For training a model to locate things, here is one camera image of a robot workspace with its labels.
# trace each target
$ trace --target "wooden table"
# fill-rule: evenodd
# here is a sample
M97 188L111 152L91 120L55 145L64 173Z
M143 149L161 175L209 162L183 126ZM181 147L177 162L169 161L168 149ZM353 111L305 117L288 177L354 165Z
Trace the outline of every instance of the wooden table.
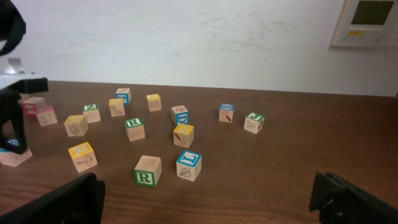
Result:
M110 117L108 100L129 87L126 116ZM162 111L148 112L145 95L159 93ZM54 105L58 124L25 119L33 157L0 165L0 214L46 194L79 174L68 148L88 141L106 183L103 223L318 223L308 212L316 171L335 172L398 208L398 109L394 98L150 85L50 82L38 93ZM63 122L99 104L99 123L84 137ZM232 123L218 121L220 103L235 105ZM185 105L195 126L190 150L203 156L195 182L177 177L170 107ZM243 129L250 112L265 115L258 134ZM146 138L129 142L123 122L140 117ZM137 185L142 155L162 159L156 188Z

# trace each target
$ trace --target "alphabet block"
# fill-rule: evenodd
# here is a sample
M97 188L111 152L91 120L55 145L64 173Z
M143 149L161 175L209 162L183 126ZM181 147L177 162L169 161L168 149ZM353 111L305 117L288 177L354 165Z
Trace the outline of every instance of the alphabet block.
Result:
M193 126L179 124L174 129L173 137L176 146L189 147L193 141Z
M126 133L130 141L145 138L144 122L139 118L127 120Z
M54 107L52 105L43 107L36 111L36 117L41 126L58 123L57 115L55 114Z
M72 115L64 122L69 137L84 136L88 130L84 115Z
M116 98L123 99L124 104L130 104L131 92L129 88L120 88L116 91Z
M111 116L124 116L124 105L123 99L111 99L109 100L109 110L111 111Z
M162 161L159 157L141 156L134 168L134 178L139 185L155 187L161 174Z
M243 128L246 131L250 131L251 133L257 134L259 131L261 131L263 124L264 124L263 115L251 113L246 116Z
M184 150L177 159L177 177L195 181L201 170L201 154Z
M8 143L15 146L19 145L18 140L16 139L10 139L8 140ZM0 148L0 162L6 166L17 167L30 157L32 157L32 152L29 148L27 148L26 151L21 155Z
M87 119L87 123L101 121L100 108L97 104L85 105L83 107L83 114Z
M159 94L147 95L147 107L150 112L162 109L162 100Z
M233 116L234 116L234 105L222 103L220 105L220 113L218 116L218 121L231 123Z
M68 151L77 172L83 172L98 164L94 150L88 142L71 147Z
M22 108L29 116L35 116L36 111L45 107L47 104L42 97L30 97L22 103Z
M25 100L28 100L30 98L29 94L25 94L25 93L20 93L19 94L21 96L21 99L18 102L24 102Z
M174 106L170 112L175 125L189 123L189 111L184 106Z

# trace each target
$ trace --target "yellow block face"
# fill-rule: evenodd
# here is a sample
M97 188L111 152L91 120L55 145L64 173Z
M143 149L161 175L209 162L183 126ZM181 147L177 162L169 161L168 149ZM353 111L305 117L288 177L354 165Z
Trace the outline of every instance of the yellow block face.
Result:
M123 99L118 98L118 99L110 99L109 100L109 105L121 105L123 104Z
M147 99L148 99L148 101L160 100L160 96L159 96L159 94L151 94L151 95L147 95Z
M68 119L64 122L64 124L76 124L76 123L80 123L81 121L83 121L83 119L85 118L84 115L71 115L68 117Z
M363 36L363 31L349 31L348 35L349 36L355 36L355 37L362 37Z
M180 134L190 134L192 130L193 130L192 125L179 124L177 127L175 127L174 132Z
M88 142L84 142L83 144L77 145L75 147L71 147L69 149L69 154L72 159L79 158L80 156L84 156L85 154L93 152L93 148Z

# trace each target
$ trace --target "black plastic part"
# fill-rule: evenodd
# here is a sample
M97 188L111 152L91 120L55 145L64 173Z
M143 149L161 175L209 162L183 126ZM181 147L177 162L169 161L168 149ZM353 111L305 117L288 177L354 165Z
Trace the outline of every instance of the black plastic part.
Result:
M47 78L26 79L12 84L8 88L17 90L19 93L38 93L49 90Z
M100 224L105 182L87 173L0 217L0 223Z
M26 23L10 0L0 0L0 40L7 40L0 55L14 50L26 33Z
M397 210L336 174L316 174L309 209L322 224L398 223Z
M22 154L27 149L24 131L24 116L22 114L22 107L18 103L18 100L20 99L21 96L16 90L0 90L0 148L15 152L17 154ZM7 142L8 138L5 137L2 131L2 125L9 120L11 120L15 138L19 143L18 146L9 144Z

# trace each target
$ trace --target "blue block face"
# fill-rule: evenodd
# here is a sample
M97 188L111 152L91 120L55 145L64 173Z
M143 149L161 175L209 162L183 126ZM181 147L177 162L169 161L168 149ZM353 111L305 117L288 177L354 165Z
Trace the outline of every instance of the blue block face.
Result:
M226 103L222 103L220 105L220 110L234 111L234 105L229 105L229 104L226 104Z
M175 115L175 125L188 124L189 123L189 111L178 113Z
M192 151L188 151L188 150L184 150L181 153L181 156L179 157L179 159L177 159L177 162L190 166L190 167L195 167L199 160L201 158L201 154L199 153L195 153Z
M8 143L10 143L10 144L12 144L12 145L15 145L15 146L18 146L18 145L19 145L19 143L18 143L18 141L17 141L16 139L10 139L10 140L8 140ZM8 153L9 151L0 148L0 152Z
M129 95L127 93L117 93L116 98L122 98L124 104L129 104Z

